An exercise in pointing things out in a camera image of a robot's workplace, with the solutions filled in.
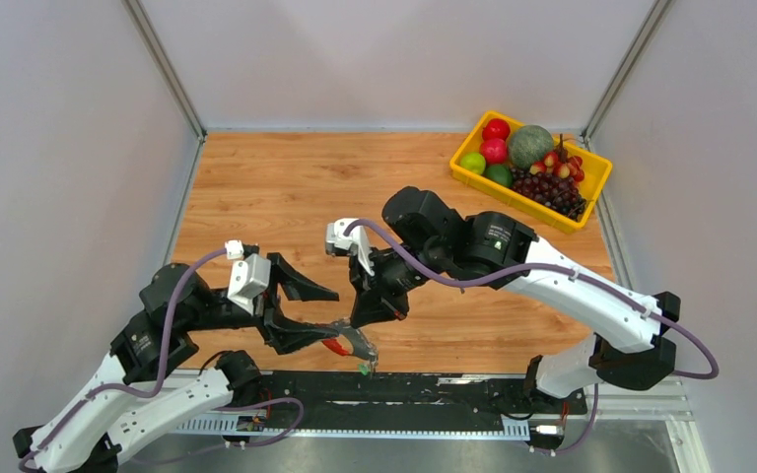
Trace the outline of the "clear keyring with red tag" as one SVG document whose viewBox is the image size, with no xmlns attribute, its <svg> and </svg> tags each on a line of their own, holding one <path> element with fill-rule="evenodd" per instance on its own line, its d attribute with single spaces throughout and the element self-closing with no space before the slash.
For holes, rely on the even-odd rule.
<svg viewBox="0 0 757 473">
<path fill-rule="evenodd" d="M 352 327 L 346 319 L 333 321 L 330 327 L 335 329 L 338 335 L 324 339 L 322 345 L 338 356 L 359 359 L 359 372 L 372 377 L 376 373 L 379 362 L 376 346 L 360 329 Z"/>
</svg>

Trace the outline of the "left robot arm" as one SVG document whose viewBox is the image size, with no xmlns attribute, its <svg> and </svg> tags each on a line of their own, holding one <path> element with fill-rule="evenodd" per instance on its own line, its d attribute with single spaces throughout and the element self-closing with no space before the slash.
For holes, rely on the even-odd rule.
<svg viewBox="0 0 757 473">
<path fill-rule="evenodd" d="M 139 294 L 142 308 L 114 337 L 100 366 L 50 421 L 13 437 L 23 472 L 114 472 L 156 439 L 206 412 L 246 412 L 264 426 L 277 399 L 243 350 L 205 363 L 186 385 L 165 391 L 171 373 L 196 354 L 195 331 L 256 329 L 280 354 L 336 338 L 331 325 L 286 317 L 282 299 L 334 301 L 337 294 L 279 254 L 231 240 L 212 252 L 231 264 L 229 283 L 210 287 L 199 264 L 170 263 Z"/>
</svg>

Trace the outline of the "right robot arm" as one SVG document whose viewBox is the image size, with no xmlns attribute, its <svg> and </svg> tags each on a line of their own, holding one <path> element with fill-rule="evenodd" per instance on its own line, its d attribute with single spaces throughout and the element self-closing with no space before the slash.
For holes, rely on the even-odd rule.
<svg viewBox="0 0 757 473">
<path fill-rule="evenodd" d="M 594 383 L 644 391 L 674 372 L 676 347 L 665 338 L 668 323 L 679 317 L 672 293 L 627 290 L 523 223 L 492 211 L 464 217 L 430 190 L 402 188 L 385 203 L 382 218 L 376 232 L 384 249 L 369 244 L 360 219 L 341 219 L 326 230 L 327 252 L 350 259 L 353 327 L 404 319 L 409 293 L 430 281 L 487 287 L 548 304 L 591 330 L 578 345 L 530 361 L 523 397 L 536 411 Z"/>
</svg>

